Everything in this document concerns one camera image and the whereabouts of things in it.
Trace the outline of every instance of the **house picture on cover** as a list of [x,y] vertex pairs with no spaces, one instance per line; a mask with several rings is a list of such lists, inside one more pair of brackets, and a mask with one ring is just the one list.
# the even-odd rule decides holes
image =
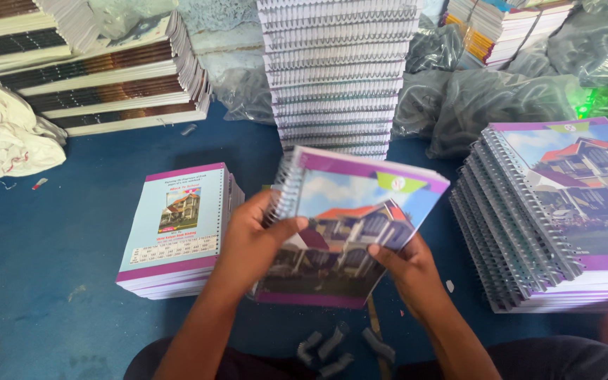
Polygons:
[[198,223],[201,188],[166,194],[167,206],[161,211],[159,233],[191,229]]
[[265,288],[286,293],[365,297],[384,272],[370,243],[400,249],[415,227],[391,198],[359,208],[331,208],[279,250]]
[[[529,165],[526,181],[569,242],[604,250],[608,240],[608,139],[576,137]],[[594,253],[593,249],[581,253]]]

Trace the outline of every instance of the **stack of notebooks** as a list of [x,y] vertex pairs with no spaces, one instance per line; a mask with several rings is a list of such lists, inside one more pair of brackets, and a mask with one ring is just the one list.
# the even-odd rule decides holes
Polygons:
[[272,108],[295,145],[384,160],[422,0],[258,0]]
[[267,220],[306,216],[308,228],[278,250],[251,295],[257,302],[362,308],[385,272],[367,253],[398,252],[447,190],[437,172],[295,147]]
[[224,163],[147,176],[116,283],[150,299],[199,294],[244,200]]
[[571,1],[518,9],[503,0],[451,0],[444,23],[468,23],[473,37],[460,61],[465,69],[498,70],[522,47],[547,39],[574,7]]
[[608,120],[493,123],[452,208],[495,312],[608,310]]
[[175,11],[98,39],[90,53],[0,73],[0,82],[70,136],[205,119],[212,91]]
[[0,70],[85,53],[99,34],[87,0],[0,0]]

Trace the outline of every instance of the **blue floor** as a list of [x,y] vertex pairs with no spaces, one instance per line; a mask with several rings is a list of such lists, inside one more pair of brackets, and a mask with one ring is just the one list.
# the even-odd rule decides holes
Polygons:
[[[183,125],[75,137],[67,161],[39,175],[0,184],[0,379],[120,379],[148,343],[172,335],[194,297],[151,301],[114,283],[146,175],[224,161],[246,194],[274,180],[282,155],[274,127],[226,122],[211,105],[187,137]],[[428,160],[418,140],[391,143],[388,159],[439,171],[450,180],[461,161]],[[31,187],[39,178],[48,182]],[[451,297],[486,345],[572,334],[596,338],[598,315],[494,315],[482,297],[449,204],[441,200],[421,228]],[[374,291],[384,340],[398,364],[433,359],[424,330],[390,279]],[[342,349],[356,361],[340,376],[377,379],[376,359],[359,333],[367,310],[241,302],[229,344],[252,354],[292,356],[314,330],[346,321]]]

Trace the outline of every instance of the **logo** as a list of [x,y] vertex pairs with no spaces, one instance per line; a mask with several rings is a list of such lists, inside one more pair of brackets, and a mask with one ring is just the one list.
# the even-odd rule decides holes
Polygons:
[[391,188],[395,191],[400,191],[405,187],[405,179],[403,177],[395,177],[391,181]]

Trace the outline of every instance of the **hand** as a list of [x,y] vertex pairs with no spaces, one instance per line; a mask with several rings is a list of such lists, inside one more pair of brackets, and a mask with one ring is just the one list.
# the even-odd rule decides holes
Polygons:
[[391,272],[400,297],[418,320],[424,321],[428,310],[451,304],[430,248],[418,232],[400,255],[377,244],[369,245],[367,251]]
[[220,258],[208,279],[208,285],[228,291],[230,299],[240,299],[264,276],[283,242],[309,224],[300,216],[264,229],[261,223],[273,191],[259,192],[232,212]]

